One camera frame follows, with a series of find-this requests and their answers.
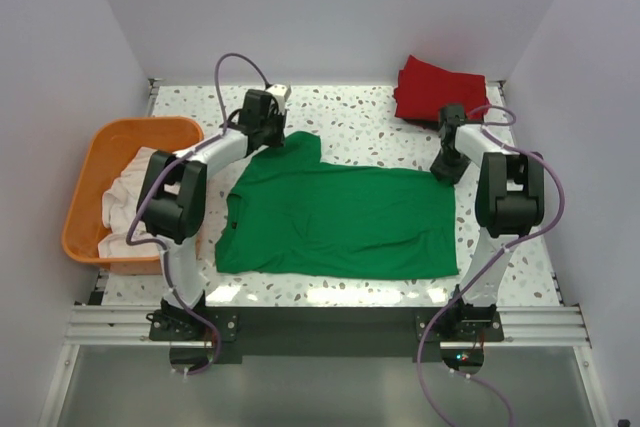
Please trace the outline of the green t shirt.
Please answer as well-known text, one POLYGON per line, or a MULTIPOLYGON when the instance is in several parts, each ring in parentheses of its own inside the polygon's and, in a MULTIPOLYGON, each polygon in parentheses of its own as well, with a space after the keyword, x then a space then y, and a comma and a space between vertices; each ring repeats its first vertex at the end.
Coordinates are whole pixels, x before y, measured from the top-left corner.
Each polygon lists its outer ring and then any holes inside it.
POLYGON ((422 280, 458 272, 455 193, 429 172, 321 159, 296 132, 254 155, 227 197, 219 272, 422 280))

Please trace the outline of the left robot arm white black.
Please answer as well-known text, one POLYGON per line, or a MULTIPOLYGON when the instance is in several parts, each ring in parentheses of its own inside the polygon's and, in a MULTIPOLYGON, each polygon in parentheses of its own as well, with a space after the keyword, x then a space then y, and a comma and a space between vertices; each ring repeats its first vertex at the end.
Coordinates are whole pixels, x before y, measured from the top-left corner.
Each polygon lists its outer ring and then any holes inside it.
POLYGON ((171 325, 185 339, 200 337, 207 327, 207 315, 196 308, 205 299, 196 238, 208 182, 259 148, 284 144, 290 95, 291 87, 283 84, 250 89, 219 134, 176 152, 157 150, 149 159, 132 225, 142 222, 149 234, 143 241, 158 247, 168 289, 163 301, 178 308, 171 325))

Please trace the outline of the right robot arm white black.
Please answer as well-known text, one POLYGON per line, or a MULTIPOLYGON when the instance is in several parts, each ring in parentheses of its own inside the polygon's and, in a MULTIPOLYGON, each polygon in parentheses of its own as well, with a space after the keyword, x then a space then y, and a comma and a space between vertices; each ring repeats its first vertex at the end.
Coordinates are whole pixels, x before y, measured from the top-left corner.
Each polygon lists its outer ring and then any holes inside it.
POLYGON ((457 184, 467 168, 479 168, 474 215, 479 240, 470 267, 456 286, 445 316, 448 333, 469 339, 481 327, 475 309, 496 306, 499 287, 518 240, 541 224, 545 212, 544 168, 525 153, 492 137, 487 125, 449 104, 438 114, 440 150, 430 172, 457 184))

